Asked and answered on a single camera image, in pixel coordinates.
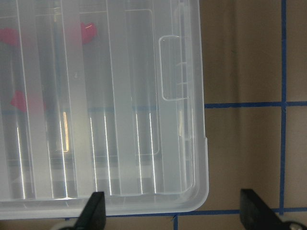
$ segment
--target metal screw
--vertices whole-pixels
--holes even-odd
[[[301,226],[299,226],[298,224],[290,224],[290,230],[303,230],[303,228]]]

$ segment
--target transparent storage box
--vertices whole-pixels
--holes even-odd
[[[202,205],[201,64],[198,0],[0,0],[0,219]]]

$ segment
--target clear plastic bin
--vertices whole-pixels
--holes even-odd
[[[198,0],[0,1],[0,111],[0,219],[198,208]]]

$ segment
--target red object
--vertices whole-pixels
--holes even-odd
[[[0,29],[0,41],[11,46],[19,46],[19,34],[11,28]]]
[[[25,100],[25,95],[21,91],[16,91],[12,100],[11,105],[15,106],[20,111],[26,113],[27,112],[27,103]]]
[[[82,43],[86,44],[92,41],[97,36],[97,28],[94,23],[81,23]]]

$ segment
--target plastic container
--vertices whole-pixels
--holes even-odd
[[[197,0],[0,2],[0,219],[191,211],[208,191]]]

